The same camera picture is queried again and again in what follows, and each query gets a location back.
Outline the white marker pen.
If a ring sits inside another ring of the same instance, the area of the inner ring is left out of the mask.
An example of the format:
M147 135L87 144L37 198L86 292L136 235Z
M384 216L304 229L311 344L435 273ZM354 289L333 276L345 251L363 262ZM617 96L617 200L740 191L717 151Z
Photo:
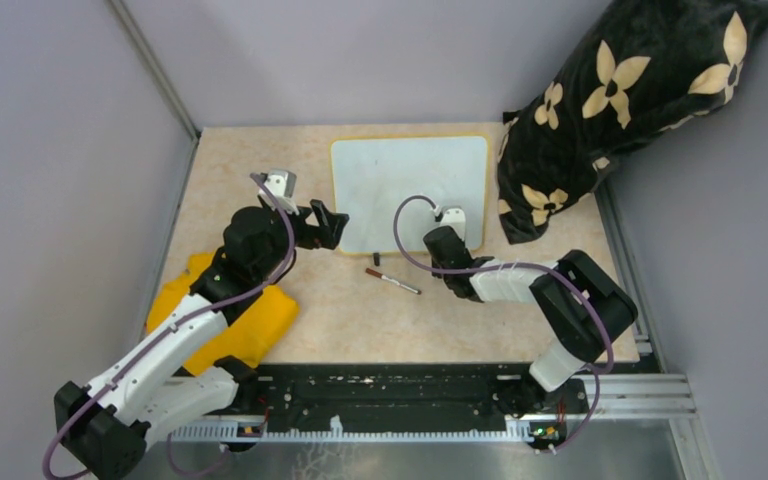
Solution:
M400 281L400 280L398 280L396 278L387 276L387 275L385 275L385 274L383 274L383 273L381 273L381 272L379 272L377 270L374 270L372 268L366 268L365 269L365 273L370 275L370 276L373 276L373 277L375 277L375 278L377 278L377 279L379 279L381 281L388 282L388 283L390 283L392 285L395 285L396 287L401 288L403 290L406 290L406 291L408 291L408 292L410 292L410 293L412 293L414 295L421 295L422 294L422 291L420 289L418 289L418 288L416 288L414 286L411 286L411 285L409 285L409 284L407 284L405 282L402 282L402 281Z

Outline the yellow-framed whiteboard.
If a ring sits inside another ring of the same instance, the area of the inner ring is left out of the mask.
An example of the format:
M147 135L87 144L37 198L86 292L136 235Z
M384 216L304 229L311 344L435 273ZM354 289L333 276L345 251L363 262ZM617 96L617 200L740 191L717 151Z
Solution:
M465 213L464 240L484 243L490 145L485 135L338 139L330 146L335 208L350 217L339 243L347 255L399 252L392 231L398 206L425 195Z

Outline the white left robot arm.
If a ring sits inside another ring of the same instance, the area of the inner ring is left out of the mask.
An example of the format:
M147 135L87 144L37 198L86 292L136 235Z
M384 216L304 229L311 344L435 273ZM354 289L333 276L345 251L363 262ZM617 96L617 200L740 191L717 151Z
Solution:
M229 407L252 411L260 388L255 371L225 354L200 374L171 379L204 345L260 304L265 290L293 266L297 249L334 250L350 222L317 199L307 207L285 197L238 210L205 268L184 281L178 302L121 360L84 385L65 383L54 395L56 434L43 473L62 446L98 479L122 479L158 441L196 418Z

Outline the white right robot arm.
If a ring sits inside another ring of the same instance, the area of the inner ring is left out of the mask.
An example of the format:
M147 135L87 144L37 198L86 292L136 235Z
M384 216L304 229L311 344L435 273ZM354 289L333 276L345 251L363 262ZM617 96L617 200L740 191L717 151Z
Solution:
M473 257L455 229L441 226L423 237L433 276L456 297L479 303L537 305L555 334L529 367L523 398L536 412L550 411L562 385L606 352L637 319L630 296L585 252L571 250L552 267L516 267L494 257Z

